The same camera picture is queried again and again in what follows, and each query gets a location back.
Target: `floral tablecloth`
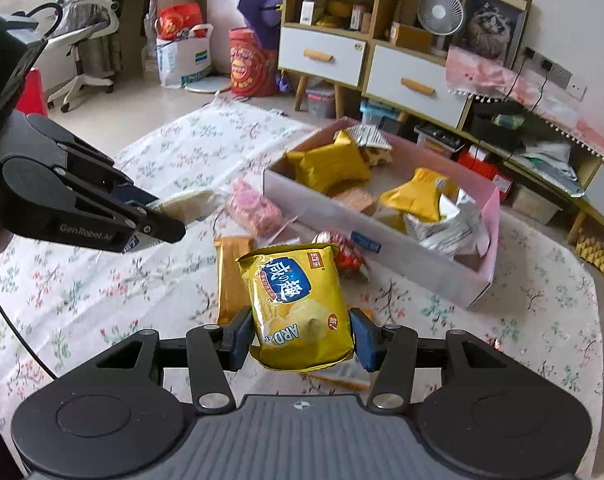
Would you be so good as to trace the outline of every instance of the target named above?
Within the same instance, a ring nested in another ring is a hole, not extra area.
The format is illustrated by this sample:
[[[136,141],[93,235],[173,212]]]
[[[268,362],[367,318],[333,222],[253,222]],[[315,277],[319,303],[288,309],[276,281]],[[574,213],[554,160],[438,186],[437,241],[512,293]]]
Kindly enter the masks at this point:
[[[221,186],[241,174],[260,186],[265,167],[312,131],[218,98],[131,144],[116,165],[137,186],[160,197]],[[126,255],[16,238],[0,257],[0,302],[48,367],[63,374],[141,328],[174,338],[214,320],[213,236],[241,233],[222,213],[192,225],[178,244]],[[506,213],[498,243],[495,282],[471,310],[456,308],[375,264],[370,282],[345,283],[345,294],[350,304],[372,307],[380,324],[406,324],[428,337],[463,328],[497,340],[504,352],[574,394],[593,422],[580,471],[588,477],[603,390],[594,282],[568,250]],[[336,390],[299,374],[265,370],[250,357],[228,377],[238,400],[248,392]],[[0,317],[0,429],[7,442],[18,404],[48,381]],[[164,386],[180,400],[190,399],[185,370],[167,370]],[[418,370],[414,400],[438,386],[438,370]]]

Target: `open cardboard box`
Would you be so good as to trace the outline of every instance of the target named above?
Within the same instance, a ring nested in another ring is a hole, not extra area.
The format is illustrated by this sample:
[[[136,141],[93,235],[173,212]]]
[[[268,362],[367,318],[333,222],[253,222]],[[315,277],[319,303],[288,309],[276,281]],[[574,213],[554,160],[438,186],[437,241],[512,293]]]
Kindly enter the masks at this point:
[[[333,142],[336,132],[357,124],[347,118],[334,122],[305,140],[295,150],[307,151]],[[293,167],[285,158],[264,172],[264,195],[282,208],[287,216],[316,231],[347,233],[361,246],[365,257],[431,290],[456,306],[467,308],[490,286],[495,271],[499,234],[499,190],[488,179],[434,152],[391,134],[384,137],[393,147],[393,164],[372,168],[366,186],[374,196],[399,186],[413,177],[416,168],[451,177],[482,209],[482,219],[490,234],[488,253],[467,265],[448,260],[422,248],[416,240],[364,214],[353,211],[328,196],[294,181]]]

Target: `picture frame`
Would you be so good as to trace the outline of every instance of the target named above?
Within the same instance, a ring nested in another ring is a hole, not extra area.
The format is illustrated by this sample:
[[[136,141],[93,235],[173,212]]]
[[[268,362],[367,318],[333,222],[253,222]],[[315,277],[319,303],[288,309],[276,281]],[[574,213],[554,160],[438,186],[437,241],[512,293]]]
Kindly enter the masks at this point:
[[[533,0],[460,0],[466,21],[452,44],[513,68]]]

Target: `pink bear-shaped package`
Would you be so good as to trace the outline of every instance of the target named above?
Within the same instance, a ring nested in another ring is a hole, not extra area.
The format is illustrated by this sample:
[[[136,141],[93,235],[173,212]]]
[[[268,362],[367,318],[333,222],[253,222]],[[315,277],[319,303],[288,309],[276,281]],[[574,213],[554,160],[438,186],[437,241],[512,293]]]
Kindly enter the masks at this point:
[[[288,225],[282,210],[243,178],[234,180],[231,189],[226,211],[254,237],[273,239]]]

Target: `chair base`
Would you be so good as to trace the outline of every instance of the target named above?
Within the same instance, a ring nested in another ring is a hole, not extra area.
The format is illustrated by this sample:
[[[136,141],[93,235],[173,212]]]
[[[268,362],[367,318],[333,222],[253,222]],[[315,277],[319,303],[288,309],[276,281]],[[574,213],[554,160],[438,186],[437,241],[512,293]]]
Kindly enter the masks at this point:
[[[65,84],[60,90],[51,94],[48,97],[47,102],[52,103],[55,99],[64,96],[64,102],[62,107],[69,109],[70,102],[77,97],[82,86],[104,86],[107,87],[107,92],[112,91],[113,81],[107,78],[92,77],[86,74],[80,74],[75,76],[71,81]]]

